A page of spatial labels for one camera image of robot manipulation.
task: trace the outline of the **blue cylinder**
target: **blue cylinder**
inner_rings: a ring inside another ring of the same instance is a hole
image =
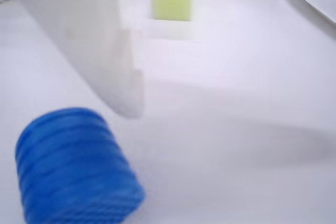
[[[106,121],[88,109],[32,121],[15,158],[28,224],[119,223],[144,200]]]

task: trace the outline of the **blue ribbed object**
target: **blue ribbed object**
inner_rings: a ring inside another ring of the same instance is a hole
[[[32,121],[15,158],[28,224],[120,223],[144,200],[107,123],[88,109]]]

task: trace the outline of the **white table surface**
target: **white table surface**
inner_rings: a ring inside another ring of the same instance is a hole
[[[0,223],[24,223],[14,146],[35,117],[102,113],[146,188],[129,224],[335,223],[336,28],[302,0],[194,0],[191,23],[120,0],[146,76],[117,117],[17,1],[0,5]]]

